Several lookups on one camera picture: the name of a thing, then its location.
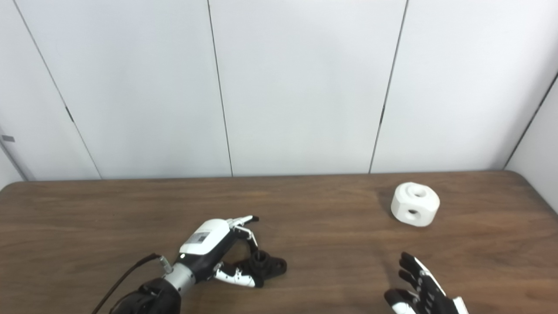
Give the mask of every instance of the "hole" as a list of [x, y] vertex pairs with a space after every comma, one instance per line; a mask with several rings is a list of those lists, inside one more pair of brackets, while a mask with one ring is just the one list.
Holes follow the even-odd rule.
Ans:
[[424, 197], [424, 196], [426, 196], [426, 191], [425, 191], [424, 189], [418, 188], [418, 189], [415, 189], [415, 190], [413, 191], [413, 194], [414, 194], [416, 197]]
[[267, 256], [265, 255], [265, 253], [262, 253], [262, 252], [260, 252], [260, 251], [257, 251], [257, 252], [254, 254], [254, 259], [255, 259], [256, 261], [265, 261], [265, 260], [267, 259]]
[[420, 213], [417, 212], [416, 210], [407, 210], [407, 213], [405, 214], [405, 216], [407, 217], [407, 219], [409, 220], [417, 220], [420, 218]]
[[412, 185], [408, 187], [407, 193], [411, 197], [425, 197], [428, 194], [427, 190], [420, 185]]

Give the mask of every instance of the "small gray tab on wall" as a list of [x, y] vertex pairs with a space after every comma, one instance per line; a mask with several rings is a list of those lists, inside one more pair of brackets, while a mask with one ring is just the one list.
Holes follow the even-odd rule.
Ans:
[[8, 136], [8, 135], [2, 135], [2, 140], [4, 142], [15, 142], [16, 139], [13, 138], [13, 136]]

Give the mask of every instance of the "label on robotic hand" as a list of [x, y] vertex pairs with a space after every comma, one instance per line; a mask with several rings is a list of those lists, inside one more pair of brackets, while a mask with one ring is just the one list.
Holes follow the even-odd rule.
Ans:
[[208, 237], [209, 232], [197, 232], [190, 236], [184, 244], [202, 244], [204, 240]]

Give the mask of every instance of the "black object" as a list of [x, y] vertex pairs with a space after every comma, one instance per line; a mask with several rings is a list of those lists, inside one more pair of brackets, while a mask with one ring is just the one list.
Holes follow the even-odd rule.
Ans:
[[144, 283], [122, 297], [110, 314], [180, 314], [180, 294], [162, 278]]
[[236, 266], [242, 274], [248, 274], [254, 279], [256, 288], [263, 287], [263, 282], [284, 274], [287, 271], [287, 262], [282, 258], [274, 258], [267, 252], [257, 250], [249, 259], [240, 261]]

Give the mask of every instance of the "wooden table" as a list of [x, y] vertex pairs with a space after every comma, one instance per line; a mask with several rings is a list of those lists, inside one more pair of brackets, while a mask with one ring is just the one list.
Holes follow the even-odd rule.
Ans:
[[[438, 192], [429, 227], [391, 216], [406, 181]], [[0, 193], [0, 312], [89, 313], [141, 257], [173, 260], [205, 220], [249, 214], [287, 273], [263, 289], [200, 284], [183, 313], [392, 313], [383, 292], [407, 287], [401, 251], [471, 314], [558, 311], [558, 216], [515, 173], [468, 172], [16, 183]], [[227, 259], [245, 254], [238, 244]], [[156, 262], [143, 266], [102, 312], [159, 275]]]

